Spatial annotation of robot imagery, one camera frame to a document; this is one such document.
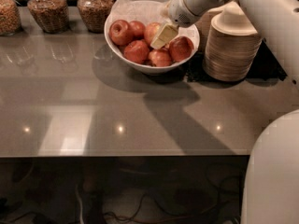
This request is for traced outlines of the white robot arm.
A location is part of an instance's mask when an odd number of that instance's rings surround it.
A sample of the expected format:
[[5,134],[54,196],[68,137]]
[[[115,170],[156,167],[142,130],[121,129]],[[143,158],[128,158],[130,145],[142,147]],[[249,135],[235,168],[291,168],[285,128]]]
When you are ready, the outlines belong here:
[[[233,0],[288,75],[289,92],[298,93],[299,1]],[[220,0],[170,0],[166,24],[151,45],[159,48],[195,24]],[[250,152],[240,224],[299,224],[299,110],[278,112]]]

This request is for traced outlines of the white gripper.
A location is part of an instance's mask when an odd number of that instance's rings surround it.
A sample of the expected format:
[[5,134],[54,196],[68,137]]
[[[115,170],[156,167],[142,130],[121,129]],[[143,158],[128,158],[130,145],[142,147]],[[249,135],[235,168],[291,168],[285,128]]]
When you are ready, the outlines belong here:
[[152,38],[150,46],[161,49],[178,35],[178,28],[197,23],[210,9],[224,5],[228,0],[169,0],[161,10],[164,23]]

